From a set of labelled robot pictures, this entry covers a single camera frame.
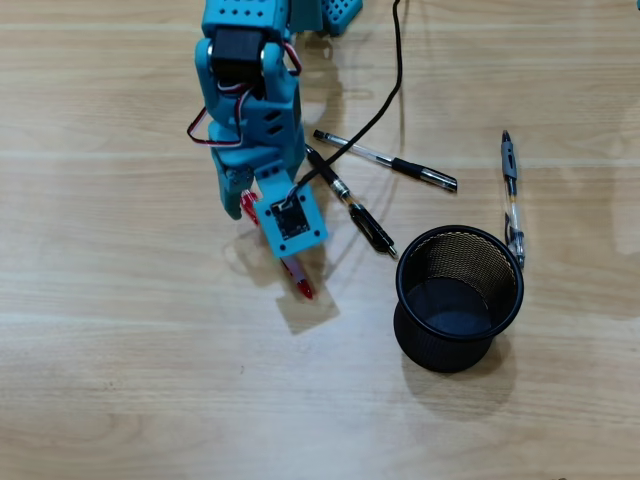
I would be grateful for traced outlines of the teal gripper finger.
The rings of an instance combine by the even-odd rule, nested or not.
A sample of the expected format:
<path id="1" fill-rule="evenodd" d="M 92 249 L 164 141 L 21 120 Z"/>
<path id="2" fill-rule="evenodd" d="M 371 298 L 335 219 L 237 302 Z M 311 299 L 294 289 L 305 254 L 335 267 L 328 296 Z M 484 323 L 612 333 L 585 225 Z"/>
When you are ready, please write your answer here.
<path id="1" fill-rule="evenodd" d="M 216 167 L 220 198 L 226 213 L 233 220 L 240 220 L 242 211 L 240 206 L 241 193 L 251 187 L 253 171 L 249 166 L 226 165 L 220 156 L 221 150 L 212 150 L 212 158 Z"/>

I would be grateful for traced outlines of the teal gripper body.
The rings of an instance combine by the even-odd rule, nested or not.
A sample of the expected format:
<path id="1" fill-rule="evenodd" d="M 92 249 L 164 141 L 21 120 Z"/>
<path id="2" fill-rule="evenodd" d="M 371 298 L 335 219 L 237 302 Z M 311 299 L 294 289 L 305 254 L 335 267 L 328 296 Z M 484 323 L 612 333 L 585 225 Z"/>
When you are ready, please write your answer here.
<path id="1" fill-rule="evenodd" d="M 304 128 L 301 122 L 243 122 L 240 146 L 211 148 L 217 173 L 226 176 L 232 170 L 259 170 L 281 161 L 288 169 L 301 162 Z"/>

